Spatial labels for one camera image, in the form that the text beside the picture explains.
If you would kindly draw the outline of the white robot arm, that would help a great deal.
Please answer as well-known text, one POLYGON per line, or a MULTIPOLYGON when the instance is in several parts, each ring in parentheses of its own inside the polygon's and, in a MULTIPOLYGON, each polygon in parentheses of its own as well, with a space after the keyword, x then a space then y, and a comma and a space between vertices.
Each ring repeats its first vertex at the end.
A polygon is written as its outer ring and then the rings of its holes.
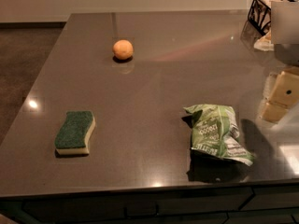
POLYGON ((259 116, 278 123, 299 101, 299 5, 273 2, 271 15, 275 58, 286 67, 267 77, 259 116))

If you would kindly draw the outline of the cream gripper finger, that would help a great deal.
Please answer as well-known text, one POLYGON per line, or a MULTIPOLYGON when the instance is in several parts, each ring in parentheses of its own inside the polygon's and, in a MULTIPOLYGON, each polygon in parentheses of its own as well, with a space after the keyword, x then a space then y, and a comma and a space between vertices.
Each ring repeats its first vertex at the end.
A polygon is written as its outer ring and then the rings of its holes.
POLYGON ((272 123, 278 123, 289 111, 289 108, 280 104, 272 104, 267 100, 262 100, 260 117, 272 123))
POLYGON ((299 102, 299 68, 292 66, 281 71, 270 92, 269 102, 292 107, 299 102))

